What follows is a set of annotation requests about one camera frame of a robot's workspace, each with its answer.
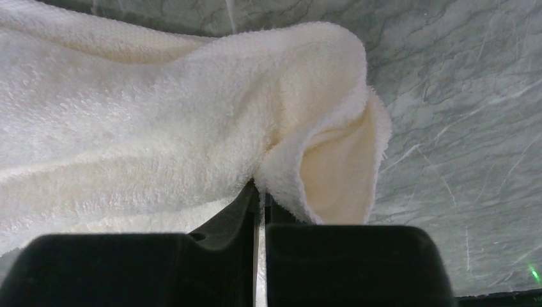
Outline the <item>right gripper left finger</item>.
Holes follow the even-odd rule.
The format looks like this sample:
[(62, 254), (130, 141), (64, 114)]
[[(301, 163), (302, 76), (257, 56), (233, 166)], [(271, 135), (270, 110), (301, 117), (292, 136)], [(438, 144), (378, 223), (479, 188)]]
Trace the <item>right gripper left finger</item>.
[(189, 233), (57, 234), (33, 240), (2, 306), (254, 306), (258, 200), (247, 183)]

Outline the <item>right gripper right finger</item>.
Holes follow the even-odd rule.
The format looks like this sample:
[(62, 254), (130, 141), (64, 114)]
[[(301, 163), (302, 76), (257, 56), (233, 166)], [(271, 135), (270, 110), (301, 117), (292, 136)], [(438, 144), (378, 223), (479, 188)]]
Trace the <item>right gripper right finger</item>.
[(269, 306), (456, 306), (440, 253), (413, 226), (316, 225), (264, 197)]

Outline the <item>white towel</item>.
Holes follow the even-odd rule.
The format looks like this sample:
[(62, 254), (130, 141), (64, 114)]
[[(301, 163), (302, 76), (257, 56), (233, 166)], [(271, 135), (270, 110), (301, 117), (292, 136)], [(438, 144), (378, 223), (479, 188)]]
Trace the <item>white towel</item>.
[(297, 219), (363, 224), (391, 134), (328, 22), (206, 38), (1, 2), (1, 252), (180, 230), (254, 179)]

